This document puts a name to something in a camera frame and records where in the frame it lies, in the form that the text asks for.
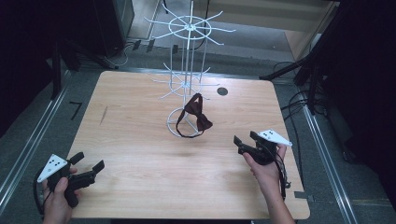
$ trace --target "human hand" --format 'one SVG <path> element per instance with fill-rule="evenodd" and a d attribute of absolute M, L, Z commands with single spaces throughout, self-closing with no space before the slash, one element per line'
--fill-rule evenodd
<path fill-rule="evenodd" d="M 278 160 L 285 157 L 286 154 L 286 146 L 282 144 L 277 145 L 277 155 L 280 158 Z M 262 194 L 267 197 L 270 194 L 280 193 L 279 191 L 279 171 L 274 161 L 267 165 L 260 165 L 253 160 L 253 158 L 248 154 L 243 154 L 245 161 L 250 166 L 250 171 L 256 177 L 259 182 L 260 189 L 262 190 Z"/>
<path fill-rule="evenodd" d="M 70 168 L 71 174 L 76 172 L 76 168 Z M 64 197 L 64 191 L 68 186 L 68 179 L 66 177 L 62 177 L 53 192 L 50 192 L 50 188 L 47 186 L 47 183 L 47 180 L 43 181 L 44 199 L 46 199 L 44 202 L 43 224 L 65 224 L 72 216 L 72 208 Z M 76 190 L 75 194 L 79 198 L 80 191 Z"/>

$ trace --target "wire display stand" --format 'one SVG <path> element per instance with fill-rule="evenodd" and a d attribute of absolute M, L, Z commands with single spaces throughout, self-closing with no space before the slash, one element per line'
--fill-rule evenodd
<path fill-rule="evenodd" d="M 164 96 L 162 96 L 160 99 L 165 98 L 166 96 L 170 94 L 175 94 L 177 96 L 183 97 L 183 106 L 180 108 L 175 109 L 172 111 L 167 119 L 167 127 L 169 131 L 176 135 L 180 136 L 179 133 L 177 133 L 172 127 L 171 124 L 176 124 L 178 116 L 175 117 L 176 112 L 181 112 L 184 108 L 184 106 L 187 103 L 187 98 L 192 97 L 195 93 L 199 93 L 202 89 L 203 86 L 218 86 L 219 84 L 205 84 L 202 83 L 202 75 L 207 73 L 210 69 L 208 67 L 205 69 L 205 56 L 206 56 L 206 48 L 207 48 L 207 42 L 211 41 L 215 43 L 216 45 L 224 45 L 222 43 L 219 43 L 215 41 L 214 39 L 210 38 L 209 36 L 212 34 L 213 30 L 217 31 L 222 31 L 222 32 L 234 32 L 235 30 L 225 30 L 225 29 L 220 29 L 220 28 L 215 28 L 212 27 L 209 23 L 210 20 L 218 17 L 221 15 L 222 11 L 214 15 L 210 18 L 199 18 L 196 16 L 192 15 L 193 12 L 193 1 L 191 1 L 191 8 L 190 8 L 190 15 L 189 16 L 177 16 L 175 13 L 173 13 L 171 10 L 169 10 L 164 4 L 163 8 L 171 15 L 174 16 L 172 20 L 169 22 L 163 22 L 163 21 L 152 21 L 147 18 L 146 21 L 149 21 L 151 23 L 157 23 L 161 25 L 167 25 L 169 29 L 169 33 L 165 35 L 160 35 L 160 36 L 154 36 L 153 38 L 159 39 L 163 38 L 166 36 L 170 36 L 170 64 L 169 66 L 164 63 L 163 65 L 165 68 L 169 71 L 170 73 L 170 78 L 167 81 L 162 81 L 162 80 L 154 80 L 154 82 L 161 82 L 161 83 L 167 83 L 169 86 L 170 91 L 166 93 Z M 183 41 L 182 44 L 182 57 L 181 57 L 181 68 L 179 71 L 174 70 L 173 66 L 173 38 L 180 38 Z M 194 60 L 195 60 L 195 44 L 196 41 L 201 40 L 203 41 L 204 45 L 204 53 L 203 53 L 203 59 L 202 59 L 202 64 L 201 64 L 201 71 L 199 72 L 194 72 L 193 71 L 193 66 L 194 66 Z M 187 134 L 189 136 L 193 136 L 198 134 L 198 130 L 195 127 L 195 125 L 189 121 L 188 119 L 188 113 L 184 116 L 182 120 L 186 121 L 187 124 L 189 124 L 192 128 L 193 133 Z"/>

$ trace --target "wooden table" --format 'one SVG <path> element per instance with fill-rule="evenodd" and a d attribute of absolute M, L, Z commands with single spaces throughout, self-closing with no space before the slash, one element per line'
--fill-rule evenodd
<path fill-rule="evenodd" d="M 182 106 L 164 83 L 169 76 L 104 72 L 78 129 L 69 158 L 83 151 L 77 164 L 85 172 L 100 160 L 106 168 L 83 189 L 73 217 L 109 218 L 268 218 L 257 181 L 233 136 L 254 146 L 249 132 L 273 129 L 288 138 L 271 82 L 204 77 L 204 114 L 214 123 L 203 135 L 176 137 L 166 127 L 168 115 Z M 228 94 L 217 93 L 219 87 Z M 291 188 L 286 204 L 296 219 L 309 217 L 295 159 L 285 164 Z"/>

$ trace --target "black controller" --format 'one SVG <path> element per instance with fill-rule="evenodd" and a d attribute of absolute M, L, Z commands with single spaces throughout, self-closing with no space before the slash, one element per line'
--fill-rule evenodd
<path fill-rule="evenodd" d="M 66 198 L 70 207 L 74 208 L 78 205 L 78 198 L 74 191 L 76 189 L 87 188 L 89 185 L 95 183 L 96 175 L 105 168 L 104 161 L 99 161 L 95 166 L 92 167 L 92 170 L 80 175 L 72 175 L 70 173 L 70 165 L 76 164 L 80 160 L 84 158 L 84 153 L 79 152 L 70 160 L 67 161 L 67 165 L 64 166 L 61 170 L 57 171 L 55 174 L 51 175 L 47 180 L 47 186 L 50 191 L 55 191 L 55 187 L 58 184 L 59 180 L 62 177 L 67 177 L 69 180 L 69 185 L 64 192 L 64 197 Z"/>
<path fill-rule="evenodd" d="M 267 165 L 276 159 L 276 143 L 269 142 L 254 132 L 250 132 L 250 137 L 256 142 L 256 147 L 243 144 L 238 137 L 233 137 L 233 142 L 238 146 L 239 154 L 242 155 L 247 152 L 260 165 Z"/>

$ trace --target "computer tower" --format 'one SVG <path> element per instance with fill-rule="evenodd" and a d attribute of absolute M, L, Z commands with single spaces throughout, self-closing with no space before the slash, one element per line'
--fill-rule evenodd
<path fill-rule="evenodd" d="M 123 49 L 134 20 L 132 0 L 85 0 L 67 7 L 65 37 L 93 54 Z"/>

